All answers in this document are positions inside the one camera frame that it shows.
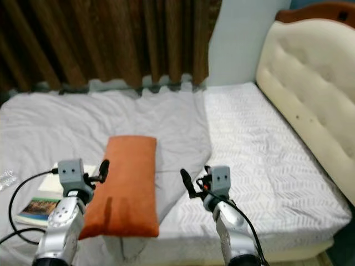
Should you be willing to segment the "orange rectangular pillow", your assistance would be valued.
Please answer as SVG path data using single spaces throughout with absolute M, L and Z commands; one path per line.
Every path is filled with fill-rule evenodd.
M 156 147 L 154 137 L 116 135 L 108 139 L 104 154 L 109 160 L 108 175 L 87 205 L 79 240 L 158 237 Z

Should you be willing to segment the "white book with landscape photo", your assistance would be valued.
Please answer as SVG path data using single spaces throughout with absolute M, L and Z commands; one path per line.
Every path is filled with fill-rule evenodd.
M 63 198 L 63 186 L 58 174 L 47 174 L 33 192 L 28 204 L 15 216 L 15 221 L 38 227 L 48 225 L 48 217 Z

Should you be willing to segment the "white patterned mattress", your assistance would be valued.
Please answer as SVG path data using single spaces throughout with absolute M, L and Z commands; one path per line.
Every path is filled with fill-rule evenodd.
M 121 259 L 135 264 L 220 264 L 215 221 L 187 197 L 179 169 L 231 169 L 233 198 L 256 228 L 269 262 L 313 258 L 351 220 L 345 197 L 259 88 L 252 83 L 145 92 L 135 131 L 158 139 L 161 218 L 157 238 L 125 238 Z

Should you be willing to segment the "grey bed blanket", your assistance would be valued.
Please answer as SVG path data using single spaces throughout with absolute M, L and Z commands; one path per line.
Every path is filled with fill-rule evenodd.
M 22 181 L 39 172 L 50 170 L 56 162 L 80 158 L 86 165 L 100 165 L 108 139 L 116 135 L 142 135 L 135 131 L 139 112 L 136 99 L 142 95 L 131 90 L 112 90 L 89 94 L 49 93 L 18 94 L 1 109 L 2 159 L 4 170 L 15 170 Z M 158 170 L 158 139 L 156 147 L 156 208 L 161 192 Z M 75 263 L 96 266 L 127 263 L 120 258 L 125 238 L 87 238 L 79 244 Z

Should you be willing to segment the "brown curtain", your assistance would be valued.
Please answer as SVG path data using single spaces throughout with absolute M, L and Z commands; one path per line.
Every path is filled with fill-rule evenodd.
M 193 85 L 209 75 L 222 0 L 1 0 L 1 89 L 91 80 Z

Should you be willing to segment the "cream tufted headboard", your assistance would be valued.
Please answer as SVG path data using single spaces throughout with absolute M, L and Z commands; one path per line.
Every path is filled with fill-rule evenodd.
M 326 19 L 274 22 L 256 81 L 355 201 L 355 29 Z

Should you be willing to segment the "brown wooden headboard frame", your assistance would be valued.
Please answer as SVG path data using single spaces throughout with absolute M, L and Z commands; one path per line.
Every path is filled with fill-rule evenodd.
M 278 11 L 276 21 L 293 23 L 305 19 L 326 19 L 355 28 L 355 3 L 319 2 L 306 7 Z

